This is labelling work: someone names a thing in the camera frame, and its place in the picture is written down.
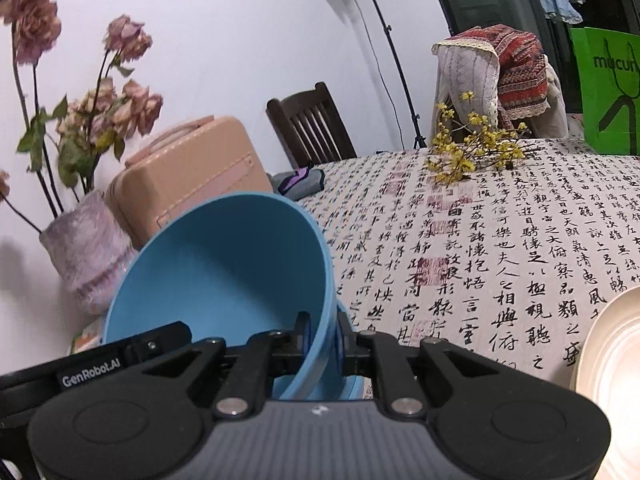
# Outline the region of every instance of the chair backrest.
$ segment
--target chair backrest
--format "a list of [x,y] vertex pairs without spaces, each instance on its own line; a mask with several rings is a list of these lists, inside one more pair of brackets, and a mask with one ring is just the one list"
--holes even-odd
[[323,82],[316,88],[267,103],[267,115],[287,151],[302,168],[356,157],[334,100]]

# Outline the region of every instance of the green bag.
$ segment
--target green bag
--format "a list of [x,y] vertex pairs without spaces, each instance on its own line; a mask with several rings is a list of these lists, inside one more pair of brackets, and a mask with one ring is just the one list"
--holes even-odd
[[640,36],[572,28],[580,73],[584,140],[605,155],[637,155]]

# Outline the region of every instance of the metal screw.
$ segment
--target metal screw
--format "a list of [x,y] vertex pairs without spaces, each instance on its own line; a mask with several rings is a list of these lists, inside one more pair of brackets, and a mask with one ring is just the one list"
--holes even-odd
[[241,415],[249,409],[249,404],[240,397],[227,397],[218,401],[216,409],[225,415]]
[[411,397],[402,397],[391,403],[391,409],[401,415],[415,415],[422,409],[422,403],[418,399]]

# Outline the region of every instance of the tablecloth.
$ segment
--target tablecloth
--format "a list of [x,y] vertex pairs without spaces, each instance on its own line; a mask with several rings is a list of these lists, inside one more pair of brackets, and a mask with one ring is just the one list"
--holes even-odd
[[437,336],[568,386],[607,302],[640,285],[640,159],[538,140],[513,171],[441,187],[426,150],[324,166],[301,204],[356,330]]

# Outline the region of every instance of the pink fuzzy vase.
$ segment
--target pink fuzzy vase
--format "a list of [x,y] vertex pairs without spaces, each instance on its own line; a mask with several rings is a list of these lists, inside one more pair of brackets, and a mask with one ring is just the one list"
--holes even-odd
[[40,243],[66,288],[89,314],[109,308],[137,255],[99,191],[55,219],[40,235]]

